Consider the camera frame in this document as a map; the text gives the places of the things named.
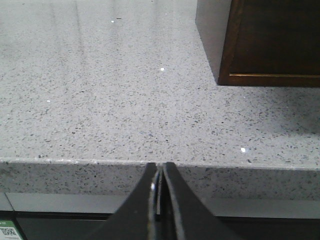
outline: wooden cabinet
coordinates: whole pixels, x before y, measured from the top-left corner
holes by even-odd
[[[320,87],[320,1],[198,0],[219,85]]]

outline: qr code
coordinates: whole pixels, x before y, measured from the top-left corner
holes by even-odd
[[[17,236],[16,230],[13,227],[0,227],[0,230],[5,236]]]

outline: gray quartz countertop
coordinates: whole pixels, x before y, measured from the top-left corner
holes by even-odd
[[[196,6],[1,1],[2,190],[127,193],[144,163],[175,162],[204,192],[222,171],[218,197],[241,195],[222,194],[238,179],[245,196],[262,198],[258,187],[277,179],[292,192],[271,198],[318,198],[320,88],[217,86]],[[210,179],[199,180],[207,168]]]

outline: speckled countertop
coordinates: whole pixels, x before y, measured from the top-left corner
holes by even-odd
[[[217,86],[196,0],[0,5],[3,166],[319,169],[320,88]]]

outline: green label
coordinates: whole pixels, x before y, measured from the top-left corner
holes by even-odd
[[[23,240],[13,221],[0,220],[0,240]]]

